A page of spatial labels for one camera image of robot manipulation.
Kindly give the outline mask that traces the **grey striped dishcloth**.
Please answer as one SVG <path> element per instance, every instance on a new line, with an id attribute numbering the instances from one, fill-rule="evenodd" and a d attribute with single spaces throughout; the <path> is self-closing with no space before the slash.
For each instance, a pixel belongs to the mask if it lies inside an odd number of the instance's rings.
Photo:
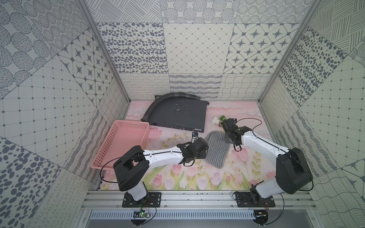
<path id="1" fill-rule="evenodd" d="M 211 166 L 221 169 L 230 149 L 230 144 L 225 140 L 225 133 L 212 131 L 206 136 L 205 141 L 209 148 L 204 160 Z"/>

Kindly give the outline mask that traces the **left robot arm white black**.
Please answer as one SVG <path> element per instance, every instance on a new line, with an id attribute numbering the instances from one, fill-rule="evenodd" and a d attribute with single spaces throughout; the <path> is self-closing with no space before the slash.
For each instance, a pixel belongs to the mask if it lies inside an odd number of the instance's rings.
<path id="1" fill-rule="evenodd" d="M 205 159 L 208 148 L 208 143 L 201 137 L 193 142 L 180 143 L 163 150 L 143 150 L 139 145 L 134 146 L 113 164 L 119 190 L 127 192 L 134 201 L 145 203 L 148 200 L 148 191 L 142 179 L 148 170 Z"/>

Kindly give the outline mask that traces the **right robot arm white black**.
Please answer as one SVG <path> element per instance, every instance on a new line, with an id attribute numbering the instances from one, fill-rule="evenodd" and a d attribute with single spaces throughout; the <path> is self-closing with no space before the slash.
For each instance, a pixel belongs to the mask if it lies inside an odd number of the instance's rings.
<path id="1" fill-rule="evenodd" d="M 220 118 L 221 126 L 233 144 L 236 152 L 242 152 L 243 146 L 250 147 L 266 157 L 275 165 L 275 177 L 259 182 L 250 188 L 250 199 L 253 203 L 270 198 L 273 195 L 303 192 L 307 184 L 313 184 L 313 174 L 310 171 L 304 153 L 294 147 L 292 149 L 280 146 L 259 136 L 247 126 L 237 126 L 237 119 Z"/>

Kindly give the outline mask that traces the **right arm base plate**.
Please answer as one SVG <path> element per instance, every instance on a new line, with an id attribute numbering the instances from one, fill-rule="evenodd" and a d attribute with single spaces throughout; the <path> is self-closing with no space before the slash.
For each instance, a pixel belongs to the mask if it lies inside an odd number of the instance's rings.
<path id="1" fill-rule="evenodd" d="M 239 208 L 274 208 L 276 207 L 275 201 L 272 196 L 269 198 L 261 198 L 251 192 L 234 192 L 233 198 L 235 199 Z"/>

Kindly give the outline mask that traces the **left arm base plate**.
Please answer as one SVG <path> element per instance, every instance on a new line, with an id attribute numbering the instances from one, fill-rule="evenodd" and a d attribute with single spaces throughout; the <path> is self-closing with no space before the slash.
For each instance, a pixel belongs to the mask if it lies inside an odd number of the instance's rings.
<path id="1" fill-rule="evenodd" d="M 136 201 L 132 195 L 128 192 L 124 194 L 123 208 L 141 208 L 141 207 L 156 207 L 159 208 L 161 205 L 161 192 L 148 192 L 145 197 Z"/>

